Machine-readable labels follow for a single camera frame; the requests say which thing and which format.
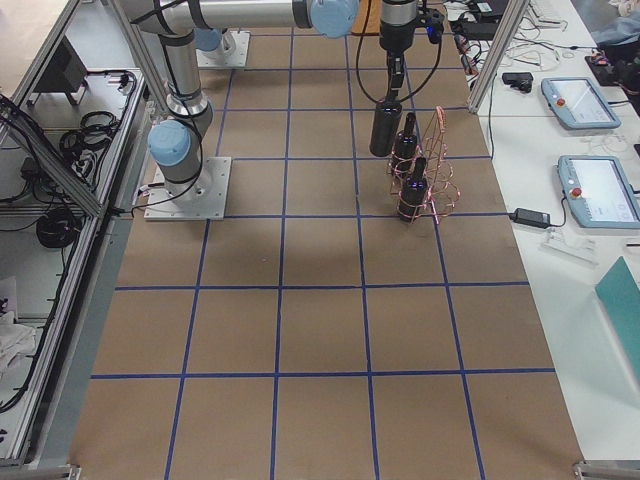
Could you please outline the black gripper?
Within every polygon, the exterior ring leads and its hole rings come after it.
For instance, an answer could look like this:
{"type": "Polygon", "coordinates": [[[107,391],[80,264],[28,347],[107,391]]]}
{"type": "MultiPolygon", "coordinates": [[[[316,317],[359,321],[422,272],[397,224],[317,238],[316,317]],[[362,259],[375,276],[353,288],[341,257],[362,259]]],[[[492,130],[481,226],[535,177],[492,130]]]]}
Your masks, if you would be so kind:
{"type": "MultiPolygon", "coordinates": [[[[444,15],[427,6],[425,1],[383,1],[380,14],[379,43],[383,50],[408,50],[415,31],[424,28],[429,42],[441,43],[444,15]]],[[[385,99],[398,98],[405,80],[405,57],[386,55],[387,89],[385,99]]]]}

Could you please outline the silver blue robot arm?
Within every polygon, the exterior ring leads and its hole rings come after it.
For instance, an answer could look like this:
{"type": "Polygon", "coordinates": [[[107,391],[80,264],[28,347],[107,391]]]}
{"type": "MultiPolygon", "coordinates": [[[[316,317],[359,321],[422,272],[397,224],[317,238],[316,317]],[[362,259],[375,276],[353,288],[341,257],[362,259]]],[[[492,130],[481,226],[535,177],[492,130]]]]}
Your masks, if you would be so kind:
{"type": "MultiPolygon", "coordinates": [[[[182,119],[205,118],[212,107],[202,92],[198,73],[195,31],[230,27],[298,27],[315,29],[327,38],[351,32],[358,16],[357,1],[121,1],[127,21],[155,34],[168,72],[169,112],[182,119]]],[[[444,16],[424,1],[383,1],[379,44],[386,52],[388,86],[376,102],[369,145],[376,157],[391,154],[398,130],[404,83],[404,53],[412,46],[415,30],[424,27],[429,41],[440,44],[444,16]]]]}

